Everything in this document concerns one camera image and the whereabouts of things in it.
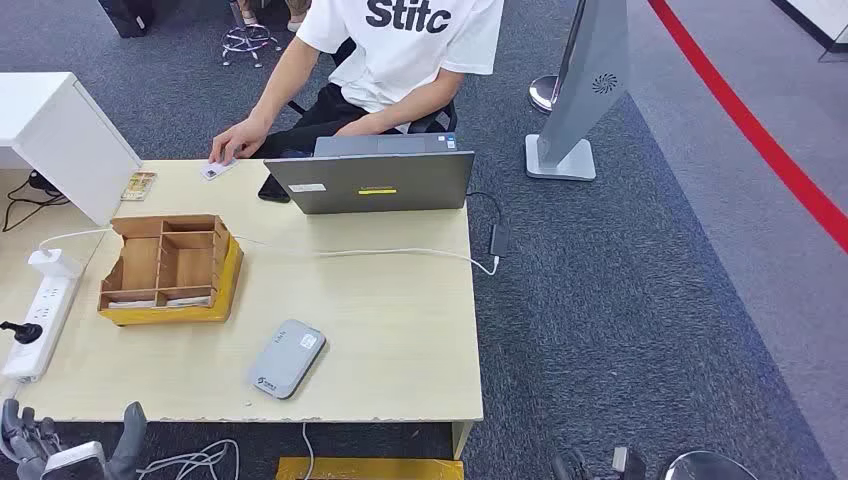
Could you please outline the person's left hand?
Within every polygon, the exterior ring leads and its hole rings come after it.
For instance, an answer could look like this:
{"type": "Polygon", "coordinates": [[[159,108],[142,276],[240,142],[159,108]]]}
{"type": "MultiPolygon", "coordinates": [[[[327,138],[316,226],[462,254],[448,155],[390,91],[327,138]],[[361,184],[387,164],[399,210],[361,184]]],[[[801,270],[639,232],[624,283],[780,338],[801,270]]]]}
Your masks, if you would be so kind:
{"type": "Polygon", "coordinates": [[[378,135],[392,129],[382,113],[371,113],[349,124],[353,135],[378,135]]]}

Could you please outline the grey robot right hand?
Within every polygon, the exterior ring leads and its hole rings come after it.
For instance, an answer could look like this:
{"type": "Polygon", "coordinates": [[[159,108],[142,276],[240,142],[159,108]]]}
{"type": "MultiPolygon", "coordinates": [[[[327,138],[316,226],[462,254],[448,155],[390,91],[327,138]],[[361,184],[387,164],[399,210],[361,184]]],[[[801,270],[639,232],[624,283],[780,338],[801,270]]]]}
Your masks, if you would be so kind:
{"type": "Polygon", "coordinates": [[[585,463],[582,453],[567,449],[554,455],[551,468],[556,480],[593,480],[595,476],[585,463]]]}

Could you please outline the person's right hand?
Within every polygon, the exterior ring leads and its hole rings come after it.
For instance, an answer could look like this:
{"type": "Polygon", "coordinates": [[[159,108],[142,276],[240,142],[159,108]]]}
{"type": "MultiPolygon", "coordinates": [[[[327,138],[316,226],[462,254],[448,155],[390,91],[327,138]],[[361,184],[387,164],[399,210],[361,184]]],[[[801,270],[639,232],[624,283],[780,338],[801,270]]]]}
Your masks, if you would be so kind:
{"type": "Polygon", "coordinates": [[[212,139],[208,163],[229,165],[251,157],[264,144],[270,127],[266,119],[248,116],[212,139]]]}

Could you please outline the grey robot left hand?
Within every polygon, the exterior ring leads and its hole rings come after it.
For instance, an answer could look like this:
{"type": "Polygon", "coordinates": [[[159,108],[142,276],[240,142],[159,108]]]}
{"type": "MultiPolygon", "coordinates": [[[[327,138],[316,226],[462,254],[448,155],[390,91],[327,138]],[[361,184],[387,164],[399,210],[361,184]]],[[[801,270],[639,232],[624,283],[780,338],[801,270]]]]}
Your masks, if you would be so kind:
{"type": "Polygon", "coordinates": [[[1,452],[17,464],[20,479],[134,479],[146,430],[141,404],[131,403],[114,452],[106,457],[99,441],[63,445],[52,418],[37,421],[32,408],[7,399],[2,405],[1,452]]]}

